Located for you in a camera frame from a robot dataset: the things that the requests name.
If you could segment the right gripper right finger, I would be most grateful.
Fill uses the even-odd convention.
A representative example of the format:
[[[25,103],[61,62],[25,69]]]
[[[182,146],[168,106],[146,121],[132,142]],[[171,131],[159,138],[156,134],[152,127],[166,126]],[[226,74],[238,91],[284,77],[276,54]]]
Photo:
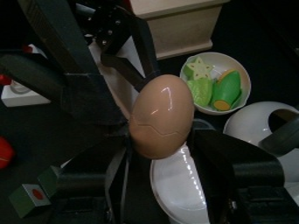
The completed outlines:
[[[256,146],[212,129],[190,136],[212,224],[286,224],[283,168]]]

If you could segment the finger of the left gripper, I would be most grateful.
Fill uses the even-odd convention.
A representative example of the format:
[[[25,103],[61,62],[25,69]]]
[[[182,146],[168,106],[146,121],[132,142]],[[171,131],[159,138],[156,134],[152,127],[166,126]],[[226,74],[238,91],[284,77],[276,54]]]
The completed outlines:
[[[85,124],[116,126],[127,122],[103,76],[97,73],[67,73],[61,108]]]
[[[155,44],[147,22],[130,9],[128,0],[75,0],[75,14],[83,33],[100,49],[100,62],[123,75],[138,92],[160,75]],[[128,58],[119,56],[128,39],[134,40],[143,72]]]

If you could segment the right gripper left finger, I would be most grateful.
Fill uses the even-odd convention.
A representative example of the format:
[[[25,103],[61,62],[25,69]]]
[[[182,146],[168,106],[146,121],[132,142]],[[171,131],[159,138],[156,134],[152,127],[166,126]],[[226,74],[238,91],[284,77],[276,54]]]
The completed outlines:
[[[132,148],[110,136],[61,168],[51,224],[123,224]]]

